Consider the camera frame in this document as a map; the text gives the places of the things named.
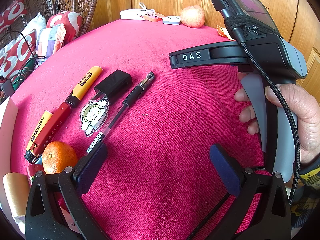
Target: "fingernail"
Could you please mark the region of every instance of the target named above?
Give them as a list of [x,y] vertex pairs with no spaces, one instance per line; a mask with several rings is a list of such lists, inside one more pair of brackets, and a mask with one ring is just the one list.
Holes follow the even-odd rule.
[[269,99],[269,100],[272,100],[272,101],[276,101],[278,100],[276,94],[272,91],[272,89],[267,86],[265,89],[265,94],[266,94],[266,97]]

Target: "cartoon cat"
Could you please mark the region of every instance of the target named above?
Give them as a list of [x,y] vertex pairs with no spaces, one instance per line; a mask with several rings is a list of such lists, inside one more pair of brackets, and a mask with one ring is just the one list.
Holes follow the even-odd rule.
[[99,101],[89,101],[80,112],[81,130],[86,136],[99,129],[100,125],[107,117],[109,102],[103,98]]

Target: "orange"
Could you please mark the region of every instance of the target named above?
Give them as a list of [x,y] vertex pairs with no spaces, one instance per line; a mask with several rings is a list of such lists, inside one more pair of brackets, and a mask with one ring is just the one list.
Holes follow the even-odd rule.
[[42,155],[42,165],[46,174],[60,173],[67,166],[74,167],[77,162],[75,150],[60,141],[49,143]]

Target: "red pillow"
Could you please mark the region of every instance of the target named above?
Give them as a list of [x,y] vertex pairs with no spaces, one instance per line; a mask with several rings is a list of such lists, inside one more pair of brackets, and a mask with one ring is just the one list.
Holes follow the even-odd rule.
[[[33,52],[36,52],[36,30],[26,36],[26,40]],[[7,52],[1,50],[0,53],[0,75],[9,78],[17,75],[23,63],[31,57],[31,52],[24,39],[21,39]]]
[[66,29],[66,35],[64,36],[64,45],[66,45],[77,37],[82,24],[82,17],[76,12],[64,11],[52,16],[47,23],[47,28],[52,28],[61,23],[64,24]]
[[1,15],[0,15],[0,34],[6,30],[20,15],[27,14],[24,0],[15,0]]

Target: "finger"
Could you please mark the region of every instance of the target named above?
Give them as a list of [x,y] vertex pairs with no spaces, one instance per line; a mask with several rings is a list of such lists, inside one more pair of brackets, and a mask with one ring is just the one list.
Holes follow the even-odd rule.
[[248,133],[251,135],[256,134],[257,132],[259,132],[259,126],[258,126],[258,122],[255,120],[252,123],[249,124],[248,126]]
[[[315,116],[319,116],[320,108],[316,99],[302,87],[295,84],[282,84],[277,85],[277,87],[284,97],[284,100],[287,102],[290,110],[300,119],[313,119]],[[265,88],[265,94],[271,103],[282,107],[270,87]]]
[[239,114],[239,120],[241,122],[249,122],[251,119],[253,119],[255,117],[256,117],[256,114],[255,114],[254,109],[251,105],[242,109],[241,113]]
[[245,92],[244,88],[240,88],[235,93],[235,100],[238,102],[249,101],[249,97],[248,97],[247,93]]
[[238,72],[237,74],[239,80],[243,79],[246,75],[247,73],[241,73],[241,72]]

